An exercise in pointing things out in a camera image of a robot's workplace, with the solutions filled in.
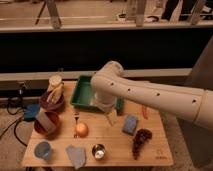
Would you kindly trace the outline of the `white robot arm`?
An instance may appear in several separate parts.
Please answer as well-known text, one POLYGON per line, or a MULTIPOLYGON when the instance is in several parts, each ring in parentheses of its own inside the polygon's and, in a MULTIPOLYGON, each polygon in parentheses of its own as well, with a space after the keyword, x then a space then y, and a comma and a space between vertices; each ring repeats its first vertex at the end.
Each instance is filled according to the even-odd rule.
POLYGON ((120 63, 109 61, 91 78, 95 104, 105 113, 124 98, 213 131, 213 91, 133 81, 123 78, 123 72, 120 63))

